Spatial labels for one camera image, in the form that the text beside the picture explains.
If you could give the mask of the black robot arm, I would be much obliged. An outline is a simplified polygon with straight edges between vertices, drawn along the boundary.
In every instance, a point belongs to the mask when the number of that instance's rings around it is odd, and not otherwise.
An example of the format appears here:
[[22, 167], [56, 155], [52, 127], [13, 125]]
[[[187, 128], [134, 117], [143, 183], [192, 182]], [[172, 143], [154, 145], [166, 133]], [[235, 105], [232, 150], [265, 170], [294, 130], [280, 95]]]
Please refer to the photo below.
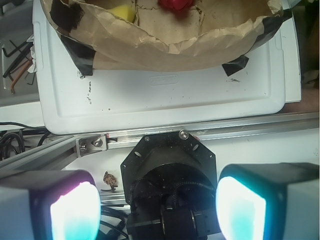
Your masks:
[[231, 163], [178, 132], [144, 136], [120, 165], [129, 213], [86, 170], [0, 173], [3, 240], [317, 240], [320, 167]]

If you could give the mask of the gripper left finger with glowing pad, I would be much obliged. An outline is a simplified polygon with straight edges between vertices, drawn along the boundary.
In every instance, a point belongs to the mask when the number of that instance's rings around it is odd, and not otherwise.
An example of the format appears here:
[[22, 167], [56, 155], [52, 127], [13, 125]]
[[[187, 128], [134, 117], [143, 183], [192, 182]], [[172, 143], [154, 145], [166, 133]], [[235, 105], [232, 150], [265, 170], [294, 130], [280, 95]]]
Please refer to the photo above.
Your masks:
[[94, 240], [101, 198], [85, 170], [0, 173], [2, 240]]

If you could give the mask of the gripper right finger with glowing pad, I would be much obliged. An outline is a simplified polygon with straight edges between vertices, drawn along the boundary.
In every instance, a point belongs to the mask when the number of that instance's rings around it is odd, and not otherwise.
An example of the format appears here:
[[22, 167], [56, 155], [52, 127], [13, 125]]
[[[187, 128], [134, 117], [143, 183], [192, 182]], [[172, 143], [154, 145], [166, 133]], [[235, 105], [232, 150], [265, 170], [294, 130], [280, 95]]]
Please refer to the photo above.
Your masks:
[[229, 164], [220, 173], [216, 212], [227, 240], [318, 240], [320, 167]]

